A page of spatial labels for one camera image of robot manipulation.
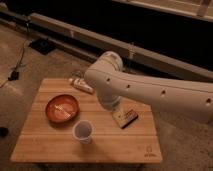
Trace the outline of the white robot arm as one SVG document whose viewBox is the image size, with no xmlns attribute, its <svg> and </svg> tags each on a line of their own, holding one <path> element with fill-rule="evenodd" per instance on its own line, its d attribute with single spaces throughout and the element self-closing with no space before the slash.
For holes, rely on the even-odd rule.
<svg viewBox="0 0 213 171">
<path fill-rule="evenodd" d="M 113 51 L 103 53 L 86 70 L 84 79 L 96 90 L 97 98 L 106 110 L 115 109 L 120 99 L 126 97 L 213 124 L 213 83 L 125 73 L 121 57 Z"/>
</svg>

